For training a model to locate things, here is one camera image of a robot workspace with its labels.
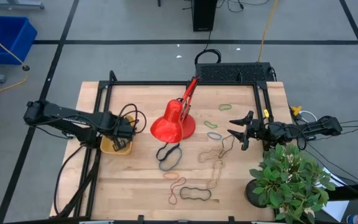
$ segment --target lamp arm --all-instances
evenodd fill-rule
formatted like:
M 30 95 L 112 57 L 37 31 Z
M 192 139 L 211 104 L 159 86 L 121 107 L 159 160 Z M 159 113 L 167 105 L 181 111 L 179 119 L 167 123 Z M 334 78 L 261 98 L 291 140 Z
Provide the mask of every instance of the lamp arm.
M 186 89 L 185 94 L 183 94 L 182 103 L 184 105 L 184 109 L 183 109 L 182 114 L 181 114 L 181 121 L 180 121 L 181 123 L 183 123 L 183 121 L 187 118 L 187 115 L 190 112 L 191 99 L 193 97 L 194 91 L 196 90 L 196 87 L 197 87 L 197 84 L 198 84 L 199 80 L 200 80 L 199 77 L 193 77 L 189 87 Z

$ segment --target red desk lamp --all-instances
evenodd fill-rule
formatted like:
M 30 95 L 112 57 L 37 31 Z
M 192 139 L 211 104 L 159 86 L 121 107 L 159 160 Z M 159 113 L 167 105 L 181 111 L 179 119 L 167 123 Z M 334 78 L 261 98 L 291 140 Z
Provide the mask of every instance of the red desk lamp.
M 176 143 L 194 133 L 196 122 L 189 115 L 189 110 L 198 80 L 198 77 L 193 77 L 183 97 L 168 102 L 164 116 L 155 120 L 150 128 L 155 138 L 163 142 Z

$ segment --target black plant pot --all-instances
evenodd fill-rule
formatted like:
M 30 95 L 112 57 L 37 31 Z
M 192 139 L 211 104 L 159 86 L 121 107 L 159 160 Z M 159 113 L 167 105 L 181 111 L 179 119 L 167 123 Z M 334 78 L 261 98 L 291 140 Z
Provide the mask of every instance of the black plant pot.
M 244 195 L 246 196 L 249 203 L 251 203 L 253 206 L 258 207 L 258 208 L 266 208 L 266 205 L 259 204 L 259 195 L 252 193 L 252 191 L 254 191 L 254 189 L 257 187 L 255 184 L 255 181 L 256 181 L 256 179 L 251 180 L 247 184 Z

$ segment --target wooden table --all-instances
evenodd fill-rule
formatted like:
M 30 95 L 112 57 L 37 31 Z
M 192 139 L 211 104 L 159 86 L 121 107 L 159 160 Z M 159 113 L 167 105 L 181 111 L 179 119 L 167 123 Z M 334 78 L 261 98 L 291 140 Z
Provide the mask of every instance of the wooden table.
M 83 82 L 78 97 L 77 110 L 93 112 L 98 82 Z M 135 103 L 147 117 L 147 127 L 135 136 L 132 153 L 128 156 L 102 154 L 93 205 L 93 220 L 136 220 L 144 215 L 145 220 L 204 220 L 227 221 L 234 216 L 236 221 L 273 220 L 270 208 L 256 208 L 244 197 L 246 184 L 252 180 L 249 169 L 257 168 L 262 160 L 262 142 L 250 140 L 249 148 L 241 151 L 239 141 L 224 157 L 224 168 L 219 185 L 211 189 L 212 197 L 207 201 L 182 200 L 168 203 L 172 180 L 163 178 L 155 158 L 157 149 L 163 143 L 150 133 L 150 126 L 163 115 L 169 100 L 181 97 L 185 86 L 113 86 L 110 110 L 118 114 L 127 103 Z M 268 83 L 268 93 L 275 121 L 291 123 L 287 98 L 283 83 Z M 219 111 L 222 103 L 230 103 L 231 110 Z M 213 161 L 200 163 L 197 160 L 201 151 L 217 148 L 221 141 L 207 137 L 212 131 L 205 126 L 208 120 L 219 127 L 216 131 L 228 136 L 226 129 L 244 131 L 243 127 L 229 123 L 230 119 L 241 119 L 249 110 L 257 117 L 254 93 L 251 86 L 198 86 L 191 102 L 190 114 L 196 121 L 194 135 L 180 143 L 183 157 L 175 168 L 187 178 L 184 186 L 206 188 L 206 180 L 211 178 Z M 78 148 L 77 140 L 68 141 L 65 158 Z M 58 208 L 61 210 L 78 188 L 85 150 L 78 153 L 65 167 L 58 190 Z M 181 187 L 175 189 L 178 195 Z M 88 193 L 85 193 L 81 214 L 85 214 Z

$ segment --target blue plastic crate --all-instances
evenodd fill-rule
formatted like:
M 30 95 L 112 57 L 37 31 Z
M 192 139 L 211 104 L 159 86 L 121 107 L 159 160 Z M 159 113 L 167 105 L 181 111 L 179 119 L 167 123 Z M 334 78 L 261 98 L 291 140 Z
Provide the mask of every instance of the blue plastic crate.
M 26 17 L 0 16 L 0 43 L 24 61 L 37 31 Z M 0 64 L 20 65 L 12 55 L 0 47 Z

